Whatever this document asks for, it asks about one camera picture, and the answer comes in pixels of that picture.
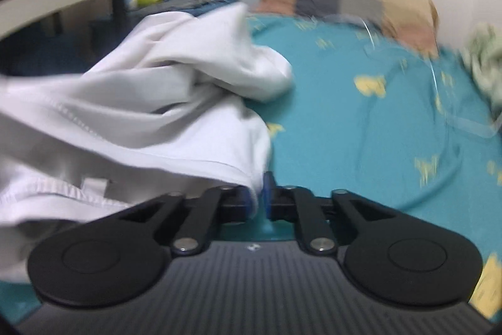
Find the white t-shirt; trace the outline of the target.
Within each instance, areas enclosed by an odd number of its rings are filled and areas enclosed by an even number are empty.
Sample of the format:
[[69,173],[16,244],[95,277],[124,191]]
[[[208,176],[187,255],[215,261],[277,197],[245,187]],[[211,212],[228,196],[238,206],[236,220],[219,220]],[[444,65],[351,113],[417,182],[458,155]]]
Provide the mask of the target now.
[[267,102],[293,85],[255,45],[241,3],[154,14],[83,74],[1,79],[1,279],[28,280],[34,246],[170,191],[242,185],[270,158]]

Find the teal patterned bed sheet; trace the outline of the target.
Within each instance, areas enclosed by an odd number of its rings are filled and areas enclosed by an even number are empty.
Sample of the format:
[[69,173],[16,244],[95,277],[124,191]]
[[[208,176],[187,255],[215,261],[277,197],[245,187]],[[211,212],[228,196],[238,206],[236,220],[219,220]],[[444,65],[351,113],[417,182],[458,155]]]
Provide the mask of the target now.
[[491,334],[501,315],[501,135],[458,59],[425,59],[364,26],[248,14],[293,85],[245,100],[267,126],[264,173],[310,190],[338,250],[303,251],[267,218],[175,256],[199,196],[179,191],[57,231],[31,250],[14,334]]

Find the grey cloth on chair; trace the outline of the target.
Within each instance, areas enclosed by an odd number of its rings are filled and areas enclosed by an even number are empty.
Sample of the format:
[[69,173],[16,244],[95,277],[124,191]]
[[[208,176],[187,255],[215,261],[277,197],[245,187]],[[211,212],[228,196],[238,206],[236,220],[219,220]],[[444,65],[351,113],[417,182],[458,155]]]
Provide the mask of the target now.
[[229,2],[226,0],[168,0],[156,4],[155,11],[157,13],[184,12],[193,16],[200,16],[227,4]]

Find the green fleece blanket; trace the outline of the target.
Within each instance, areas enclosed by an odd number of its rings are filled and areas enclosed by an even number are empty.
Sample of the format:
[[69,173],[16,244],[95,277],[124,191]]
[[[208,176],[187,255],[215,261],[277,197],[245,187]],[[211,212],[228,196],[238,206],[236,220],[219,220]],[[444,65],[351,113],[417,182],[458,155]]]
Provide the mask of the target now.
[[478,24],[460,53],[466,71],[488,100],[495,117],[501,114],[501,42],[500,28]]

